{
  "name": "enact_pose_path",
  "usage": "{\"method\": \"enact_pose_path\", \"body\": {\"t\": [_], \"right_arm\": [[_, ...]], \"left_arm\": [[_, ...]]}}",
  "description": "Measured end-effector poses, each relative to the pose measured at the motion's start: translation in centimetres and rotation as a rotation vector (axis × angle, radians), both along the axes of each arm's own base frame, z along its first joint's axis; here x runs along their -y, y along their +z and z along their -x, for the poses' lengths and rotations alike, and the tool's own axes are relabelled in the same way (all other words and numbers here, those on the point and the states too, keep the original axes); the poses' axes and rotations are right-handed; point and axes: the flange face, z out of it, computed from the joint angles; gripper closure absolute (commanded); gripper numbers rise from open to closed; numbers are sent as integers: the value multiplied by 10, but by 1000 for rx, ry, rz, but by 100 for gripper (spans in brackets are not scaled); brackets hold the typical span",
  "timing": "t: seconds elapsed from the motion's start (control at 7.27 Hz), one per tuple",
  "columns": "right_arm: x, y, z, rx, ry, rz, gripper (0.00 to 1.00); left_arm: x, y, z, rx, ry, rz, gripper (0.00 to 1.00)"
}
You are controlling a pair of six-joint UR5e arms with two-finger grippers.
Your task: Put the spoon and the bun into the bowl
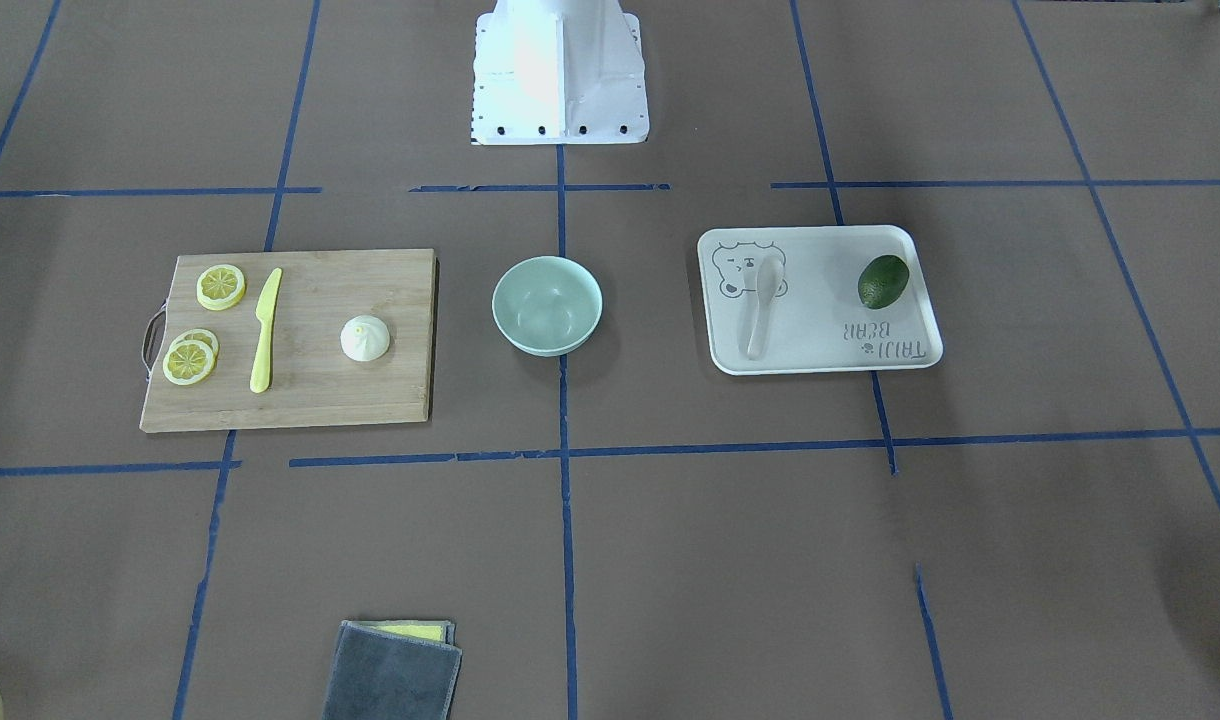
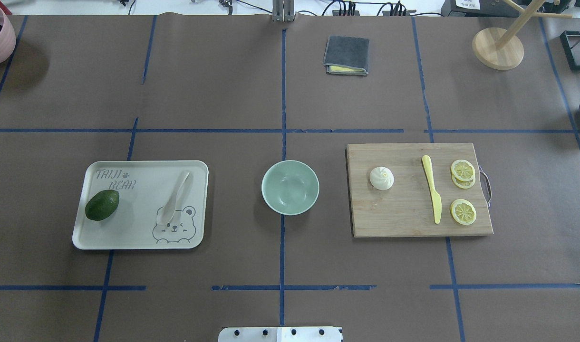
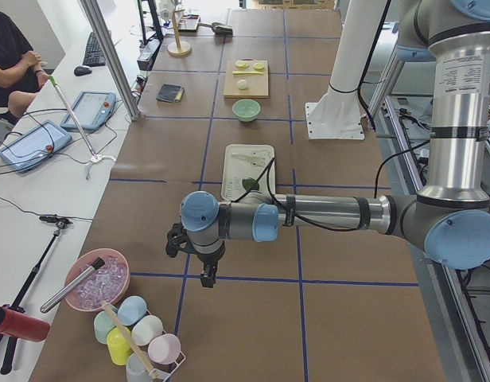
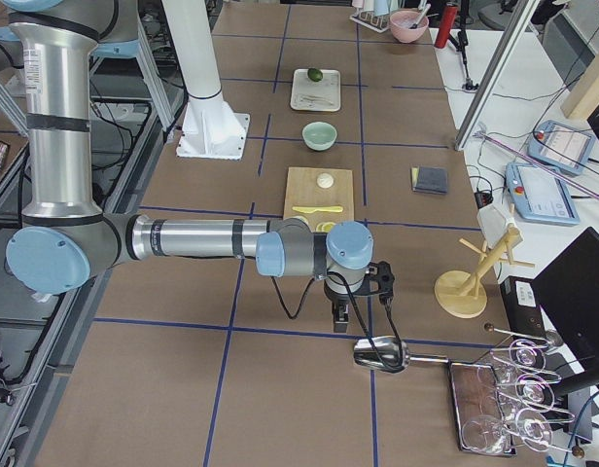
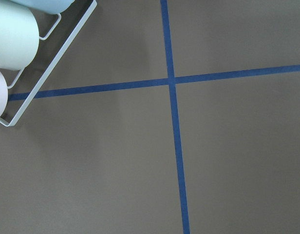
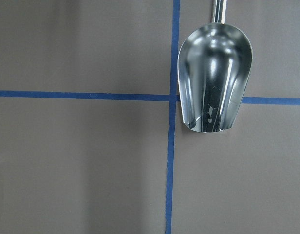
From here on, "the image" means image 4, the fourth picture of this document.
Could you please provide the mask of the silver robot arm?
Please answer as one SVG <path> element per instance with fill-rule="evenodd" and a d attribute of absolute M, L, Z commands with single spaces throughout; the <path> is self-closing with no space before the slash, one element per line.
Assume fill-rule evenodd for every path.
<path fill-rule="evenodd" d="M 89 57 L 99 46 L 138 40 L 133 1 L 12 1 L 22 43 L 31 201 L 6 258 L 15 277 L 62 294 L 127 261 L 149 257 L 252 259 L 261 275 L 321 281 L 344 331 L 371 294 L 373 239 L 346 221 L 315 233 L 298 219 L 153 220 L 107 214 L 92 195 Z"/>

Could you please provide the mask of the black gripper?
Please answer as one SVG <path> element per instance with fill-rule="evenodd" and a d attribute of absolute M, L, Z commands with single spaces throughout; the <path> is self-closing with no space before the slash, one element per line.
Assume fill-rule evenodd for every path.
<path fill-rule="evenodd" d="M 349 324 L 350 305 L 347 294 L 338 293 L 328 283 L 324 285 L 324 292 L 332 304 L 333 331 L 335 333 L 346 333 Z"/>

